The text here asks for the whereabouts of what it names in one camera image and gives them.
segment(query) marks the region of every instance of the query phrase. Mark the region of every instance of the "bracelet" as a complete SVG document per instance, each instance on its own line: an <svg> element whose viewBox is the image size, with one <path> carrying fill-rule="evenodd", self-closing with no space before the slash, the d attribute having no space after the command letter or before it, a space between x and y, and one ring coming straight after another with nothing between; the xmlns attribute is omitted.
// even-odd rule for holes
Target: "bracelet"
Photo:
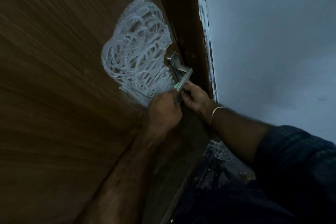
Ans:
<svg viewBox="0 0 336 224"><path fill-rule="evenodd" d="M215 110L213 110L212 115L211 115L210 125L211 125L211 122L212 122L213 114L214 114L215 111L216 111L217 109L219 109L219 108L224 108L224 109L225 109L225 107L219 106L219 107L216 107Z"/></svg>

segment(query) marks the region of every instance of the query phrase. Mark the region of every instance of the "dark blue sleeve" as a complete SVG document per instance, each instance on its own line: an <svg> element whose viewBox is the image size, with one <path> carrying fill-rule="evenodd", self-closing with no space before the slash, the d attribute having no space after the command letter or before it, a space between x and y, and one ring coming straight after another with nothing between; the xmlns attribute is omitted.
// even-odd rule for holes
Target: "dark blue sleeve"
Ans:
<svg viewBox="0 0 336 224"><path fill-rule="evenodd" d="M336 146L292 126L271 130L254 159L256 178L300 218L336 221Z"/></svg>

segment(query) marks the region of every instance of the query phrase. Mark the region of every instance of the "hand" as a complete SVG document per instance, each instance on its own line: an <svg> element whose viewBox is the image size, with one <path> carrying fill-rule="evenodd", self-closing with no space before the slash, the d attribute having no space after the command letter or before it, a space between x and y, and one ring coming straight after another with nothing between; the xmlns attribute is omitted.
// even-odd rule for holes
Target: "hand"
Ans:
<svg viewBox="0 0 336 224"><path fill-rule="evenodd" d="M208 94L199 86L188 81L181 95L185 105L196 112L205 123L210 125L212 112L217 105L209 98Z"/></svg>
<svg viewBox="0 0 336 224"><path fill-rule="evenodd" d="M149 103L144 128L151 140L162 140L180 122L182 118L180 104L174 103L177 95L177 90L173 89L155 96Z"/></svg>

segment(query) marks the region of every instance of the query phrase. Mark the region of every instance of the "white wall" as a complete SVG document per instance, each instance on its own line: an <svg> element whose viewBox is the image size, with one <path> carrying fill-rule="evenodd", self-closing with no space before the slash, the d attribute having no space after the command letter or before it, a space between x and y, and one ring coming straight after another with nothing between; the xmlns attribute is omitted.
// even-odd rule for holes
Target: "white wall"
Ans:
<svg viewBox="0 0 336 224"><path fill-rule="evenodd" d="M207 0L219 102L336 143L336 0Z"/></svg>

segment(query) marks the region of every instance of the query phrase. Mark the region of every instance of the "dark shirt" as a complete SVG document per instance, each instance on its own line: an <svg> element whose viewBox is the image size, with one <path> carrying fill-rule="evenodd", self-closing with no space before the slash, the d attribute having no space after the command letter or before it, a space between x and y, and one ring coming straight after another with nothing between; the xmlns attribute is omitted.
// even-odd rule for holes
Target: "dark shirt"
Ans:
<svg viewBox="0 0 336 224"><path fill-rule="evenodd" d="M197 189L175 223L336 223L336 146L299 128L272 129L258 147L257 181Z"/></svg>

